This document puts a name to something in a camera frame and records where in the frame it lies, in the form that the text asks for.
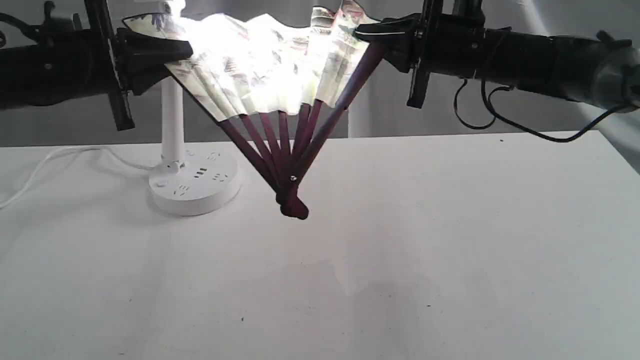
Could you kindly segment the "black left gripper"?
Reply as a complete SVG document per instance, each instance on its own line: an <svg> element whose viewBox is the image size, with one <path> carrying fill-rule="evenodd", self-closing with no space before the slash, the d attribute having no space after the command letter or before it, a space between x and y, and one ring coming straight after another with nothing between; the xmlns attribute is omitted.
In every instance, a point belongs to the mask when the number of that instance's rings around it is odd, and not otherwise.
<svg viewBox="0 0 640 360"><path fill-rule="evenodd" d="M128 92L142 95L170 76L166 64L189 59L188 41L156 38L130 30L115 31L107 0L83 2L90 30L97 36L97 58L104 65L103 83L119 132L135 128Z"/></svg>

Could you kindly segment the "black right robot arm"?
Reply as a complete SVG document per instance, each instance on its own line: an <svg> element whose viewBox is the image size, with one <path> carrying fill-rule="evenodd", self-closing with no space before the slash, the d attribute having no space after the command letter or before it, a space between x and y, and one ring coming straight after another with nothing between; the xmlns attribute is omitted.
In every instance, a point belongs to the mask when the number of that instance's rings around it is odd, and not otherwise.
<svg viewBox="0 0 640 360"><path fill-rule="evenodd" d="M412 72L407 105L422 108L429 77L454 76L629 113L639 109L639 51L601 30L595 39L486 28L480 0L425 0L422 11L361 23L355 37L386 48L386 61Z"/></svg>

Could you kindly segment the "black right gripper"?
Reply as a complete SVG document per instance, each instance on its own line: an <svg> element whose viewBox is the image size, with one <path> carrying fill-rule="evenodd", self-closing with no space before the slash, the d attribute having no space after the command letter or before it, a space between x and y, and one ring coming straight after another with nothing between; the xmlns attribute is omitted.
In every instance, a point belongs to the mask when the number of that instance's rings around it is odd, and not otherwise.
<svg viewBox="0 0 640 360"><path fill-rule="evenodd" d="M431 73L462 74L454 57L473 48L470 38L485 24L481 0L455 0L451 14L444 13L443 6L443 0L424 0L420 13L361 23L354 30L354 36L366 43L402 46L395 51L395 68L411 73L406 104L413 109L423 107Z"/></svg>

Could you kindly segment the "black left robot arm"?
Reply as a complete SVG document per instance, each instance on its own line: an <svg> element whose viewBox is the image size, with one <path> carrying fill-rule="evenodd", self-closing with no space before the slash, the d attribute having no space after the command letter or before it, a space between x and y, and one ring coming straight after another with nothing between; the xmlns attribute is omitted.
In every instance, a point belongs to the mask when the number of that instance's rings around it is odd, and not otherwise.
<svg viewBox="0 0 640 360"><path fill-rule="evenodd" d="M142 95L170 76L166 64L189 59L187 41L115 28L106 0L83 2L89 27L78 14L55 17L55 3L43 3L43 22L29 24L7 13L1 22L16 28L32 45L6 48L1 35L2 111L51 107L98 95L108 97L117 130L135 127L129 93Z"/></svg>

